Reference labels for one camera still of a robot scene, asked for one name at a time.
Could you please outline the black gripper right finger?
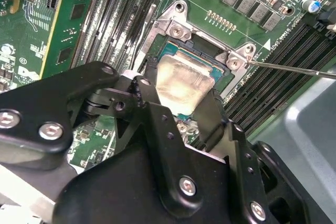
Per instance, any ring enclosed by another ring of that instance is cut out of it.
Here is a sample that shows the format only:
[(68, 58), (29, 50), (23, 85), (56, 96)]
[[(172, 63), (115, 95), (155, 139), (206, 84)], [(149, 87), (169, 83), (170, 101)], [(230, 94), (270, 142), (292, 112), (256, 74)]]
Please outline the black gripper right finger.
[(306, 190), (274, 150), (254, 145), (225, 114), (211, 89), (195, 110), (198, 150), (228, 165), (229, 213), (235, 223), (311, 223)]

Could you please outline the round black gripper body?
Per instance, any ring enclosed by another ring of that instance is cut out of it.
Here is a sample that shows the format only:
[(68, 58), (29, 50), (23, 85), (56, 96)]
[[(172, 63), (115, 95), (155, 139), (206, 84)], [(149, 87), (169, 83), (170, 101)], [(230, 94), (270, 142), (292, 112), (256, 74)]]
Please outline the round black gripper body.
[(246, 223), (229, 189), (229, 166), (186, 147), (204, 192), (201, 209), (178, 219), (164, 208), (147, 149), (137, 144), (75, 177), (60, 193), (54, 223)]

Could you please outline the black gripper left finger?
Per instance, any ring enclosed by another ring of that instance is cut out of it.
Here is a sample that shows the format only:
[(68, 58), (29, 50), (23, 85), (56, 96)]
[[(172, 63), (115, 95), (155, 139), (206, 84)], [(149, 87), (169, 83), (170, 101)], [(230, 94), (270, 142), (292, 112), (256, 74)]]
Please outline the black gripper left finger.
[(53, 218), (60, 193), (77, 177), (66, 161), (73, 131), (100, 115), (117, 119), (119, 154), (137, 144), (147, 149), (168, 213), (189, 218), (201, 208), (190, 155), (154, 83), (98, 61), (1, 94), (1, 194)]

